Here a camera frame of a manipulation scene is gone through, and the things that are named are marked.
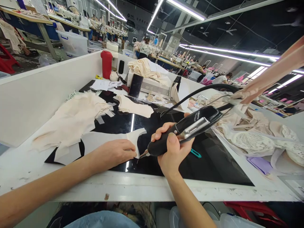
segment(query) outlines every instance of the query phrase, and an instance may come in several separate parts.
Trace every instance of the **red thermos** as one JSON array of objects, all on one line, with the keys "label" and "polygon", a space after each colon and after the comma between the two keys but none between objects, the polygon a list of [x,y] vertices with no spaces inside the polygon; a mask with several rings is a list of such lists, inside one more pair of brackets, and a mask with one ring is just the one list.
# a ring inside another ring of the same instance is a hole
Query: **red thermos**
[{"label": "red thermos", "polygon": [[102,59],[102,77],[105,79],[110,79],[113,56],[109,51],[102,51],[100,53],[100,57]]}]

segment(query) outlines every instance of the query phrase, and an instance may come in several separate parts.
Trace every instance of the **cutter handle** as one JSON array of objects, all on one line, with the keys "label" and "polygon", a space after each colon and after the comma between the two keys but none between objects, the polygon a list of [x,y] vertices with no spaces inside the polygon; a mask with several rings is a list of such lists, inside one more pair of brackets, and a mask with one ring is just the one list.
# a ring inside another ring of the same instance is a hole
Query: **cutter handle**
[{"label": "cutter handle", "polygon": [[162,133],[159,140],[149,143],[148,152],[151,156],[159,156],[167,152],[167,138],[170,132],[173,132],[176,135],[178,134],[176,124],[170,127],[165,133]]}]

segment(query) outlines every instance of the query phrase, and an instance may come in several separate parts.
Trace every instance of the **teal clip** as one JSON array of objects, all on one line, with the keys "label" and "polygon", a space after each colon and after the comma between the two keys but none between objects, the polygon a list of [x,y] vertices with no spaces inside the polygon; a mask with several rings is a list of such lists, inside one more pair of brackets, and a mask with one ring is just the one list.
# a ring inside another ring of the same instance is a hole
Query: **teal clip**
[{"label": "teal clip", "polygon": [[191,149],[191,151],[190,151],[192,154],[194,154],[195,156],[197,156],[198,158],[201,158],[202,156],[198,153],[198,152],[196,152],[194,149]]}]

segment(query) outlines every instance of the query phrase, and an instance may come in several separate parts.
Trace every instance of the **white cap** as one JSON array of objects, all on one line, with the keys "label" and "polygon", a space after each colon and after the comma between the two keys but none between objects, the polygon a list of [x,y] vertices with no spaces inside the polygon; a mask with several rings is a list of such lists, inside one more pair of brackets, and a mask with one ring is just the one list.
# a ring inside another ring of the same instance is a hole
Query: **white cap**
[{"label": "white cap", "polygon": [[107,42],[107,48],[106,51],[111,52],[113,58],[118,58],[118,46],[115,44],[112,44],[111,42]]}]

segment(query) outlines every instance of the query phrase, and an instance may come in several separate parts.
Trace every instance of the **black cutting table surface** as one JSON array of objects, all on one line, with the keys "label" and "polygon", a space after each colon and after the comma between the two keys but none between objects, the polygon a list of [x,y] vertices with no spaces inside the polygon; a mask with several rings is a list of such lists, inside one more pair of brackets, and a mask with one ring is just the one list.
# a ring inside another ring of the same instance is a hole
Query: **black cutting table surface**
[{"label": "black cutting table surface", "polygon": [[[106,102],[119,104],[118,101],[113,99],[114,96],[115,94],[110,91],[103,91],[100,94],[100,97]],[[151,141],[151,135],[155,133],[156,129],[166,122],[178,122],[184,115],[182,112],[174,111],[171,114],[166,114],[162,119],[160,119],[160,112],[166,110],[166,108],[157,108],[155,105],[150,106],[154,109],[154,113],[150,118],[146,118],[132,113],[122,113],[118,111],[118,105],[115,105],[113,107],[115,116],[102,116],[104,123],[99,124],[95,121],[96,128],[93,131],[109,134],[125,134],[132,130],[145,128],[147,133],[139,136],[137,141],[139,153],[142,154],[147,149],[147,146]],[[82,142],[79,143],[79,147],[81,154],[84,155],[84,145]],[[179,171],[183,178],[254,186],[211,130],[208,130],[208,133],[205,132],[197,136],[192,148],[201,154],[202,158],[197,158],[192,153],[188,154],[179,167]],[[55,151],[56,150],[54,150],[54,152],[48,157],[46,162],[54,163]],[[152,156],[143,157],[139,160],[134,158],[128,163],[125,162],[120,164],[111,170],[163,176],[158,165],[157,157]]]}]

